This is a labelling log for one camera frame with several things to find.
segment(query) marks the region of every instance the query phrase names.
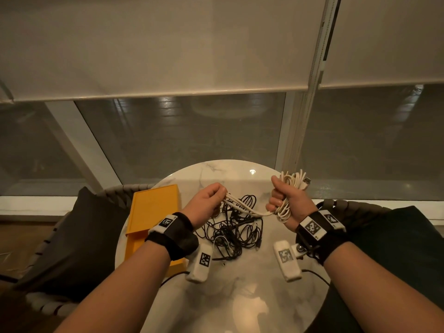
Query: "wooden floor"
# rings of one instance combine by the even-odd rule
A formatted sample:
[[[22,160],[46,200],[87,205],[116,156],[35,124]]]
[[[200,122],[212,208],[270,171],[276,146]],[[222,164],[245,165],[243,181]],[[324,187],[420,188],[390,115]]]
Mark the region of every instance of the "wooden floor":
[[[0,274],[19,278],[35,248],[49,236],[53,223],[0,222]],[[25,295],[0,281],[0,331],[53,332],[62,318],[33,311]]]

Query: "dark pillow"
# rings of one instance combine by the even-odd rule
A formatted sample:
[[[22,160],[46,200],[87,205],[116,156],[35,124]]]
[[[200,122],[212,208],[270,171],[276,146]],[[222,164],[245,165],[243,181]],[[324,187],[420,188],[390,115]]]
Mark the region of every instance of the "dark pillow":
[[[80,302],[111,272],[128,212],[86,187],[34,267],[14,286]]]
[[[416,207],[392,210],[350,237],[369,257],[444,309],[444,239]],[[332,284],[307,332],[362,329]]]

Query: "round table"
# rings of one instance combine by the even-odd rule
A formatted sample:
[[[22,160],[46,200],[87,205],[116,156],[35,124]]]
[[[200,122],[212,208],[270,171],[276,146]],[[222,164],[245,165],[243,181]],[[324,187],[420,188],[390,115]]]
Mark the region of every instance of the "round table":
[[[275,170],[253,162],[215,160],[198,163],[167,176],[154,187],[177,184],[184,207],[198,190],[214,182],[225,185],[236,197],[253,194],[255,209],[265,211],[273,189]],[[116,267],[123,262],[126,223],[116,250]],[[328,286],[311,273],[286,283],[273,252],[278,240],[294,243],[294,234],[275,216],[264,218],[262,245],[258,251],[244,249],[230,262],[213,261],[208,280],[193,284],[184,275],[160,288],[142,332],[259,333],[303,332],[313,321]],[[301,268],[311,269],[330,280],[321,265],[304,257]]]

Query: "yellow case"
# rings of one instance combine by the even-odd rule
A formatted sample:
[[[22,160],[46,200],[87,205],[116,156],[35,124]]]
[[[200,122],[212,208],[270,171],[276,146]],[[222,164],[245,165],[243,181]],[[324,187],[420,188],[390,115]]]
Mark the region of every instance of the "yellow case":
[[[126,230],[125,260],[142,246],[149,229],[158,224],[165,216],[181,209],[177,185],[135,192]],[[186,261],[183,258],[172,261],[166,274],[169,277],[185,270]]]

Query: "coiled white cable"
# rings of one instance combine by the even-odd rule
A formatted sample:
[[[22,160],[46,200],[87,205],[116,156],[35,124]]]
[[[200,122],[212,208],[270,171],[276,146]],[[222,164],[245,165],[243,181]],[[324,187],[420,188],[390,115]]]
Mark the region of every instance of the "coiled white cable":
[[[293,174],[284,174],[284,172],[281,172],[281,181],[292,185],[295,188],[298,189],[305,189],[308,186],[308,183],[304,182],[305,179],[305,172],[302,173],[302,170],[300,170],[298,173]],[[288,204],[287,197],[284,199],[282,206],[277,207],[275,212],[266,212],[266,213],[260,213],[258,211],[254,211],[252,208],[248,207],[245,203],[243,203],[241,200],[235,198],[230,193],[226,193],[225,199],[222,201],[223,203],[254,217],[265,217],[265,216],[271,216],[276,215],[277,219],[285,223],[290,218],[291,212],[290,212],[290,205]]]

